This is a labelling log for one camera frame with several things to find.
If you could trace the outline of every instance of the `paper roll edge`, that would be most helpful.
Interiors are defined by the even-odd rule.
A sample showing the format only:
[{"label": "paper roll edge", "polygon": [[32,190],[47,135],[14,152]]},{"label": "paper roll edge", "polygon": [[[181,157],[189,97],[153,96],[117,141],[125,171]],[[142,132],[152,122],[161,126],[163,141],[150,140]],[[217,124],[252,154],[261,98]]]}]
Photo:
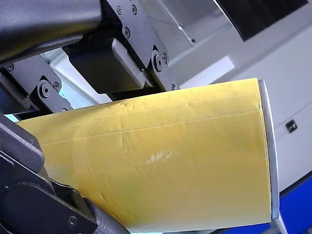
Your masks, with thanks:
[{"label": "paper roll edge", "polygon": [[268,144],[270,184],[271,184],[271,204],[272,204],[271,217],[272,219],[277,219],[279,216],[279,191],[278,191],[278,164],[277,164],[274,126],[266,83],[262,79],[259,80],[258,83]]}]

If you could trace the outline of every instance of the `yellow label roll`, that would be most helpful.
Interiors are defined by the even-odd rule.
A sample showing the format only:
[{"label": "yellow label roll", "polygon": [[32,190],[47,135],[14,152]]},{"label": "yellow label roll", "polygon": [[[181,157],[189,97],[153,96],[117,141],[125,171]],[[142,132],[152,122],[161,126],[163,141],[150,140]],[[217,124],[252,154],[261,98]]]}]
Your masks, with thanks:
[{"label": "yellow label roll", "polygon": [[132,232],[270,222],[278,213],[270,107],[257,79],[21,121],[45,168]]}]

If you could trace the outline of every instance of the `dark window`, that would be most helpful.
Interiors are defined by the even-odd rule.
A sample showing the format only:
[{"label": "dark window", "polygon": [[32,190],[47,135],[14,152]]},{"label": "dark window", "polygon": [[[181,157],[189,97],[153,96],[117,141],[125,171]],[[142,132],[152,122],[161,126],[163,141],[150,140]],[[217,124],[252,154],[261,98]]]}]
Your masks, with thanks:
[{"label": "dark window", "polygon": [[216,0],[243,40],[308,3],[307,0]]}]

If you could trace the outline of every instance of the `yellow paper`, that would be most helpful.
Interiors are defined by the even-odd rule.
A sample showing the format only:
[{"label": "yellow paper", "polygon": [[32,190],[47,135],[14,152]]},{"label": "yellow paper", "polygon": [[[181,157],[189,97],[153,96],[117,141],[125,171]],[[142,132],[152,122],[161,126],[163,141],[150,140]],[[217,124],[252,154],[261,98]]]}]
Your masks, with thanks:
[{"label": "yellow paper", "polygon": [[19,123],[49,176],[132,232],[271,221],[256,79],[137,97]]}]

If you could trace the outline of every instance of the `white wall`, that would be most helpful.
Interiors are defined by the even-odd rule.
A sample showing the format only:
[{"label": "white wall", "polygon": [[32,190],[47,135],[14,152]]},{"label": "white wall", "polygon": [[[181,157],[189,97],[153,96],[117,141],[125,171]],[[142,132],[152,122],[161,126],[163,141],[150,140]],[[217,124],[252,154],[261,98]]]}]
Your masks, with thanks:
[{"label": "white wall", "polygon": [[[230,79],[253,77],[267,84],[283,190],[312,170],[312,26]],[[290,134],[292,118],[298,129]]]},{"label": "white wall", "polygon": [[[229,56],[235,65],[235,69],[221,79],[228,80],[290,40],[309,25],[312,25],[311,3],[246,42],[243,42],[238,32],[230,27],[222,30],[205,43],[199,43],[199,46],[195,45],[195,48],[191,48],[187,56],[178,62],[174,64],[169,62],[170,71],[181,84],[221,58]],[[204,25],[200,24],[199,30],[205,30]]]}]

